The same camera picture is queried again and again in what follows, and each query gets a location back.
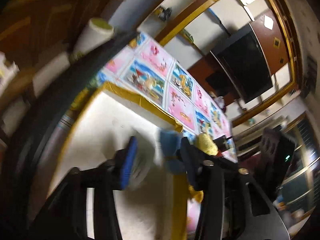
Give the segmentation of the yellow sponge cloth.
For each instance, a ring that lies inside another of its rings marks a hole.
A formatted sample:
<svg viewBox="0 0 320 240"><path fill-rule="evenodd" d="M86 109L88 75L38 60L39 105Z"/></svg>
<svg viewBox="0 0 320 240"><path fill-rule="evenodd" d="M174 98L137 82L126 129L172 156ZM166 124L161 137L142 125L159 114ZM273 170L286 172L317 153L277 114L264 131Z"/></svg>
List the yellow sponge cloth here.
<svg viewBox="0 0 320 240"><path fill-rule="evenodd" d="M207 133L201 133L197 136L196 147L211 156L216 156L219 152L217 145L212 141Z"/></svg>

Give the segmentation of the blue knitted cloth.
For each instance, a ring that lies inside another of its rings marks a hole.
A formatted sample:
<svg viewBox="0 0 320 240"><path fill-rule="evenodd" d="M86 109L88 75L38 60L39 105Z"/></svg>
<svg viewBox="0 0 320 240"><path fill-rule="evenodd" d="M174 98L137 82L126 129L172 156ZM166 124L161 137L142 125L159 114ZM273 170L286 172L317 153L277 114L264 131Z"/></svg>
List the blue knitted cloth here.
<svg viewBox="0 0 320 240"><path fill-rule="evenodd" d="M181 148L182 133L173 130L161 129L159 133L159 142L161 152L163 153L164 166L172 174L185 173L185 167L177 156Z"/></svg>

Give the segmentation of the yellow storage box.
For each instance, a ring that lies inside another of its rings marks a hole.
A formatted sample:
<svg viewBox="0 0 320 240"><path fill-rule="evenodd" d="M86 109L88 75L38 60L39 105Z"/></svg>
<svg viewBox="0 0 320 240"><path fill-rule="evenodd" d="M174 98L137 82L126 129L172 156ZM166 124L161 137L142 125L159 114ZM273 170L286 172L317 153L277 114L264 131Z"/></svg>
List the yellow storage box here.
<svg viewBox="0 0 320 240"><path fill-rule="evenodd" d="M109 165L123 239L186 239L188 183L172 172L162 132L182 125L150 100L106 82L90 98L60 152L50 187L73 167Z"/></svg>

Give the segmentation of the colourful picture tablecloth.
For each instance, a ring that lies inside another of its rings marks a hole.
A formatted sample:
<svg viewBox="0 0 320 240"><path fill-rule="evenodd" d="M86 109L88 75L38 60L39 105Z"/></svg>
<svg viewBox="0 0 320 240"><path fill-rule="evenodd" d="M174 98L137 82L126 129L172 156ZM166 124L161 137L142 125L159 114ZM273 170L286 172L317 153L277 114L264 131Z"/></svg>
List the colourful picture tablecloth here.
<svg viewBox="0 0 320 240"><path fill-rule="evenodd" d="M237 163L231 124L219 104L148 34L139 33L104 64L95 80L98 87L110 82L140 94L139 103L151 103L182 125L191 144L207 133L219 149L217 155Z"/></svg>

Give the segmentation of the white paper roll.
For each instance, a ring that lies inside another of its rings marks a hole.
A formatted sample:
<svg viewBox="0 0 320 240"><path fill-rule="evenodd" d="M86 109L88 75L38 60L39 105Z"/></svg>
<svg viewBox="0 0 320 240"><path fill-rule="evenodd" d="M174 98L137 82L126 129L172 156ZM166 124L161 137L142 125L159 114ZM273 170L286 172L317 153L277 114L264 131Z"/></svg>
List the white paper roll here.
<svg viewBox="0 0 320 240"><path fill-rule="evenodd" d="M114 28L103 18L94 17L80 34L73 55L85 55L112 38Z"/></svg>

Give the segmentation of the black wall television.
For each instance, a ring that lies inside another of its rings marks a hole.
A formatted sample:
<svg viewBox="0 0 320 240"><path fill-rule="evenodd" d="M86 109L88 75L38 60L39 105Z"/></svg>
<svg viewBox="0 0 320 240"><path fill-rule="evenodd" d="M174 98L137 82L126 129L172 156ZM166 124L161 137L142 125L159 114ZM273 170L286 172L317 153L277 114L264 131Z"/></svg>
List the black wall television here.
<svg viewBox="0 0 320 240"><path fill-rule="evenodd" d="M273 83L260 42L248 23L210 50L245 103L257 98Z"/></svg>

